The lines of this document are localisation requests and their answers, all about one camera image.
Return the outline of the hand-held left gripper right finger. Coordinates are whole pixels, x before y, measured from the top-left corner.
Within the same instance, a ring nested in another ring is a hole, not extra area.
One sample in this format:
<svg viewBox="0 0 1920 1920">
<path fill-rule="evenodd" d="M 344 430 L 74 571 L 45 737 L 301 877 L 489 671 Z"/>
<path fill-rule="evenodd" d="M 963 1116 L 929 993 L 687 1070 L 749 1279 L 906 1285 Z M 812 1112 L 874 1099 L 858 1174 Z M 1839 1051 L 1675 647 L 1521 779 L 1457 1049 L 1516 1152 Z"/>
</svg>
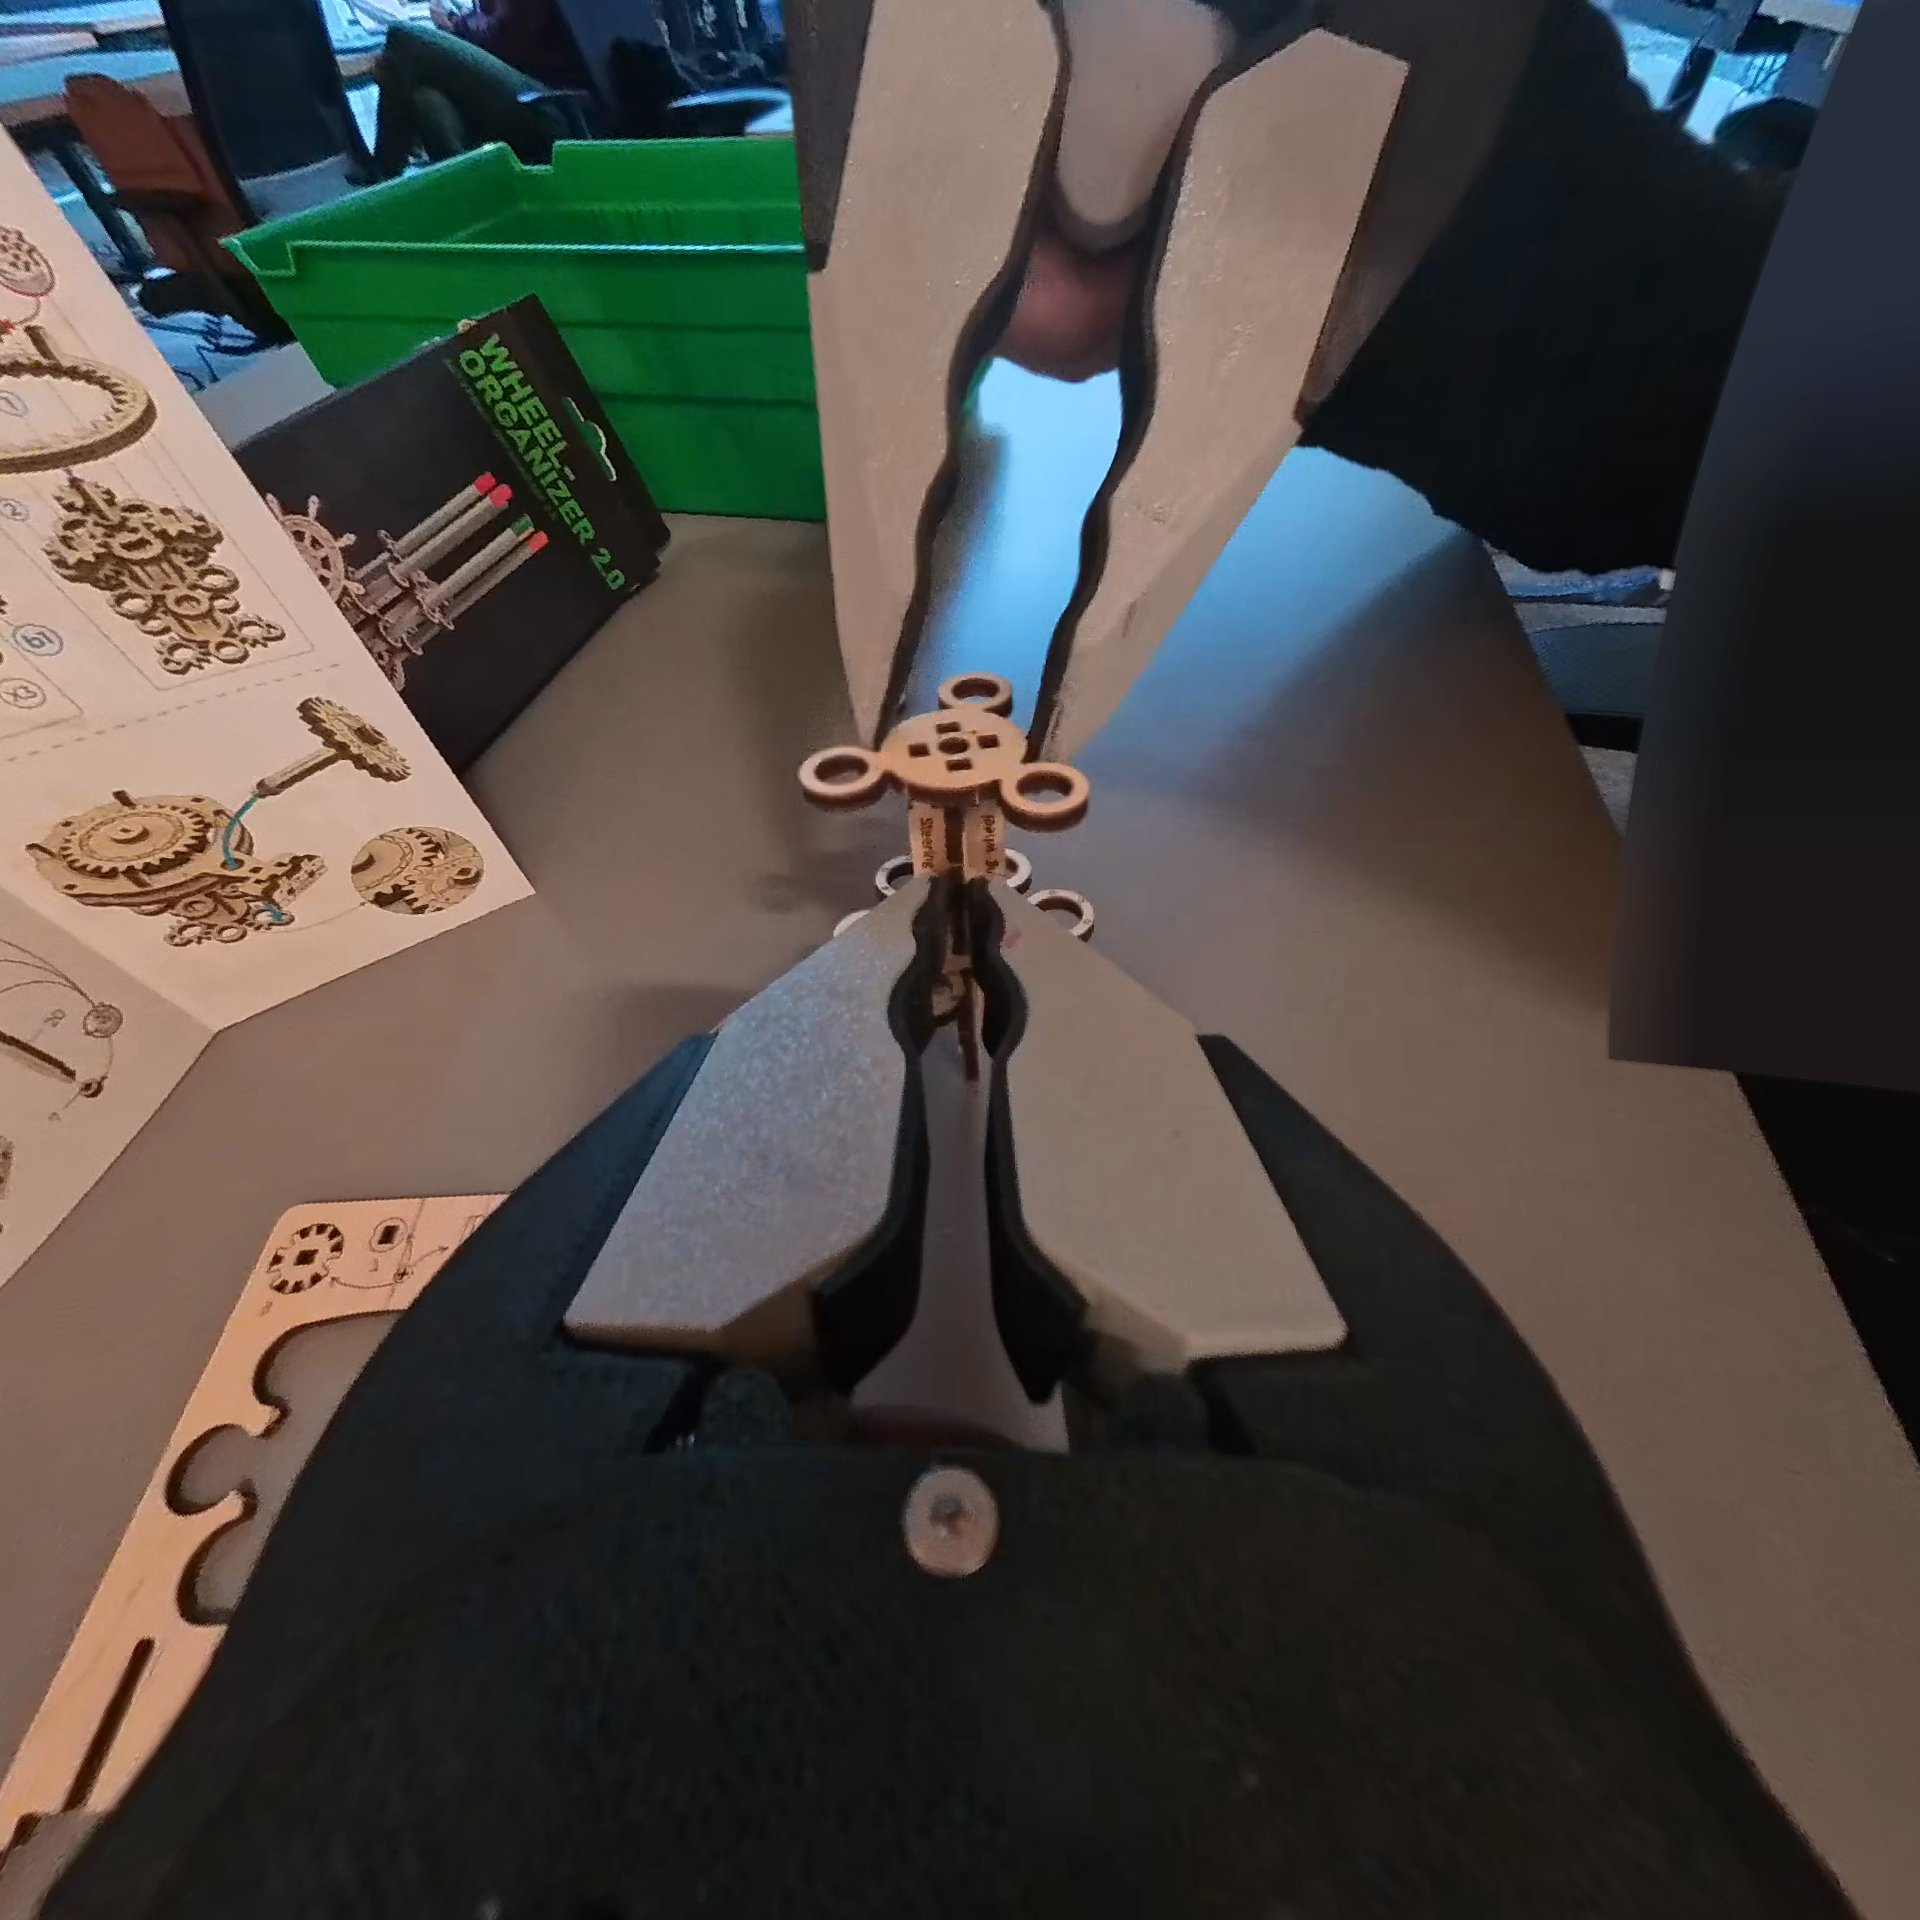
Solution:
<svg viewBox="0 0 1920 1920">
<path fill-rule="evenodd" d="M 1346 1320 L 1194 1025 L 978 887 L 993 1307 L 1021 1392 L 1330 1353 Z"/>
</svg>

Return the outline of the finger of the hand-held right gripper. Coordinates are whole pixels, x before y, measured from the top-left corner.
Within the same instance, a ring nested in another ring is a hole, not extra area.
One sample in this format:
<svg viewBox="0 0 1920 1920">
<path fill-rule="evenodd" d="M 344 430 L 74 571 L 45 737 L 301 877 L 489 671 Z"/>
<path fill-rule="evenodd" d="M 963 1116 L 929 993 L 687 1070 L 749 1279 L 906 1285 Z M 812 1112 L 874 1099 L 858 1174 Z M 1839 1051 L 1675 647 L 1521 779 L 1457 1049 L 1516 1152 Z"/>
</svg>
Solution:
<svg viewBox="0 0 1920 1920">
<path fill-rule="evenodd" d="M 963 403 L 1012 310 L 1066 79 L 1057 5 L 807 5 L 807 323 L 865 745 L 912 678 Z"/>
<path fill-rule="evenodd" d="M 1121 444 L 1041 677 L 1041 757 L 1073 758 L 1116 715 L 1295 447 L 1405 79 L 1316 27 L 1194 103 L 1123 357 Z"/>
</svg>

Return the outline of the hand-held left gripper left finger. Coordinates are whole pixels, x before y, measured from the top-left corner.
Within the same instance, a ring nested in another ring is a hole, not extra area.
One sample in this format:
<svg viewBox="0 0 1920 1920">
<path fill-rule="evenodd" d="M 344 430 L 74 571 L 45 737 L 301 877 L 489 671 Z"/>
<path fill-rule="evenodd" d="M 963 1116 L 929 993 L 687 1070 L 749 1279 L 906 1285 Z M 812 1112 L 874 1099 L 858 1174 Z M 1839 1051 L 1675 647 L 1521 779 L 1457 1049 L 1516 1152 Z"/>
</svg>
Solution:
<svg viewBox="0 0 1920 1920">
<path fill-rule="evenodd" d="M 568 1333 L 858 1388 L 921 1295 L 929 1038 L 912 879 L 714 1030 Z"/>
</svg>

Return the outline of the wooden shaft with ring base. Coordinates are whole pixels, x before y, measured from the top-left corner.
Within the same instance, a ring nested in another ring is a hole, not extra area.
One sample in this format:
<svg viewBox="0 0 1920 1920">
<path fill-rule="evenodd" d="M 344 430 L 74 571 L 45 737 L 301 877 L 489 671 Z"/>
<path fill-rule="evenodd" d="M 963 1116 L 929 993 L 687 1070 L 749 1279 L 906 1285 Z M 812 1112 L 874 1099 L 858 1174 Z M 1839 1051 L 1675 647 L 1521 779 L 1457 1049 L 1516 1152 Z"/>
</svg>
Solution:
<svg viewBox="0 0 1920 1920">
<path fill-rule="evenodd" d="M 907 806 L 907 851 L 884 859 L 874 877 L 876 899 L 884 900 L 916 877 L 1001 879 L 1042 915 L 1063 923 L 1081 943 L 1092 940 L 1097 915 L 1073 888 L 1034 888 L 1031 859 L 1009 847 L 1001 809 L 988 800 L 938 804 L 912 800 Z M 967 909 L 949 903 L 941 932 L 941 975 L 930 996 L 932 1022 L 951 1025 L 964 1076 L 978 1081 L 980 1022 L 986 1004 L 977 983 L 973 941 Z"/>
</svg>

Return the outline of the three-ring wooden disc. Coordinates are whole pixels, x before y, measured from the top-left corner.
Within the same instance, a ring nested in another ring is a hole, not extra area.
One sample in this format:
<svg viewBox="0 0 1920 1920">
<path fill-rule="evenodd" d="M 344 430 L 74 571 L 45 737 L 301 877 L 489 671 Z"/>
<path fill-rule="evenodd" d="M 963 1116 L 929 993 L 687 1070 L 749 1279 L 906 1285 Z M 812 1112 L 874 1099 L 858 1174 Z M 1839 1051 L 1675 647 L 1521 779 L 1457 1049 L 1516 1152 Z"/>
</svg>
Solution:
<svg viewBox="0 0 1920 1920">
<path fill-rule="evenodd" d="M 944 809 L 994 806 L 1015 825 L 1068 829 L 1087 817 L 1090 782 L 1063 761 L 1034 758 L 1012 720 L 1015 688 L 996 675 L 955 675 L 930 711 L 874 747 L 827 747 L 800 766 L 805 798 L 859 809 L 896 788 Z"/>
</svg>

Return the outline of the person's right forearm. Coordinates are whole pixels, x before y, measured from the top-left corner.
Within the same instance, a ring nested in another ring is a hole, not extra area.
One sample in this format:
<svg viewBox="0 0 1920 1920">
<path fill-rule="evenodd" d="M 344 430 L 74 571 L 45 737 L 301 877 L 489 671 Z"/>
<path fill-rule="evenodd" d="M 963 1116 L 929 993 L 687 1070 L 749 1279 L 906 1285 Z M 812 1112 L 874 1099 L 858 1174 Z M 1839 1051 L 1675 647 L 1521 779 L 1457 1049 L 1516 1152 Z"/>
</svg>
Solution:
<svg viewBox="0 0 1920 1920">
<path fill-rule="evenodd" d="M 1501 134 L 1300 444 L 1532 568 L 1675 568 L 1793 173 L 1665 119 L 1548 5 Z"/>
</svg>

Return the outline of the laser-cut wooden parts sheet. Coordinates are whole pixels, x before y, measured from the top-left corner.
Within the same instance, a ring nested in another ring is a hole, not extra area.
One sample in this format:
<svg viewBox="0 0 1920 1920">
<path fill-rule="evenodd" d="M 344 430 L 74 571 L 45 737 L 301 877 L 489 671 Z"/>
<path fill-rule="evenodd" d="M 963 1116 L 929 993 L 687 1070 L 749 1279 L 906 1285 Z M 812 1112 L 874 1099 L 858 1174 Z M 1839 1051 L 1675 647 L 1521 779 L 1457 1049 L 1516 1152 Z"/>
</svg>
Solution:
<svg viewBox="0 0 1920 1920">
<path fill-rule="evenodd" d="M 347 1388 L 499 1203 L 325 1203 L 275 1223 L 8 1764 L 8 1901 L 59 1869 L 172 1729 Z"/>
</svg>

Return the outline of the black model kit box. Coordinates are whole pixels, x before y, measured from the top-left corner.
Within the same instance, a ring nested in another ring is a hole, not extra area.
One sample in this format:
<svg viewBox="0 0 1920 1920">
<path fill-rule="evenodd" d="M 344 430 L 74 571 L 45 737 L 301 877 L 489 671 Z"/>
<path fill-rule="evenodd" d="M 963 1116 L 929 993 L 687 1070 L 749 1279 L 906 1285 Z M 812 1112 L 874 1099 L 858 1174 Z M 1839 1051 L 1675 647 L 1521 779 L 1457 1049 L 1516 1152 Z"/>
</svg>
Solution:
<svg viewBox="0 0 1920 1920">
<path fill-rule="evenodd" d="M 532 295 L 235 455 L 457 775 L 659 575 L 669 544 Z"/>
</svg>

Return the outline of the person's right hand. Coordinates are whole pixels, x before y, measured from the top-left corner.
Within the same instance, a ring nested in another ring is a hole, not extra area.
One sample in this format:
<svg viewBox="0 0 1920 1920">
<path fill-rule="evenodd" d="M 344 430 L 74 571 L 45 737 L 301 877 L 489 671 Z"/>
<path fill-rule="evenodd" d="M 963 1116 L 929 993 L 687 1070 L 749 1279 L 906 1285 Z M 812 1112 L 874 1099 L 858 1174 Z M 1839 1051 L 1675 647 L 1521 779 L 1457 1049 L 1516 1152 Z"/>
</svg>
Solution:
<svg viewBox="0 0 1920 1920">
<path fill-rule="evenodd" d="M 1087 382 L 1113 373 L 1135 296 L 1131 249 L 1088 254 L 1042 231 L 1024 263 L 994 357 L 1037 377 Z"/>
</svg>

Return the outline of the green plastic bin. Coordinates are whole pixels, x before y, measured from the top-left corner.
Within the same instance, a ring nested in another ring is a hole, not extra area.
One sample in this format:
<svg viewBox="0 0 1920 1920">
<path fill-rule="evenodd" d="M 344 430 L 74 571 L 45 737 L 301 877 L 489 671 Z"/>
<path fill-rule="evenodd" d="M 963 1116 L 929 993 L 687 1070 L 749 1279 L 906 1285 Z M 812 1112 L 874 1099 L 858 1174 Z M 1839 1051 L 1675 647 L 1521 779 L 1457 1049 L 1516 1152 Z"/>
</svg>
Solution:
<svg viewBox="0 0 1920 1920">
<path fill-rule="evenodd" d="M 826 516 L 788 134 L 489 144 L 226 249 L 335 388 L 538 296 L 663 510 Z"/>
</svg>

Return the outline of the folded assembly instruction leaflet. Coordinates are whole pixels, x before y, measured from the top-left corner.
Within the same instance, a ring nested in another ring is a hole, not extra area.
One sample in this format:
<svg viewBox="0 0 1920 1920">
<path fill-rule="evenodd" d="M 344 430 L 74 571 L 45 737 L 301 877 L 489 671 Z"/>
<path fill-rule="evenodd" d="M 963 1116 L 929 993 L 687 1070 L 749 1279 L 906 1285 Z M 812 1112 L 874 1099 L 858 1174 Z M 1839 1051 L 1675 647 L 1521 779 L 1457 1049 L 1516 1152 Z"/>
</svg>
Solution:
<svg viewBox="0 0 1920 1920">
<path fill-rule="evenodd" d="M 3 1275 L 220 1033 L 535 888 L 3 152 Z"/>
</svg>

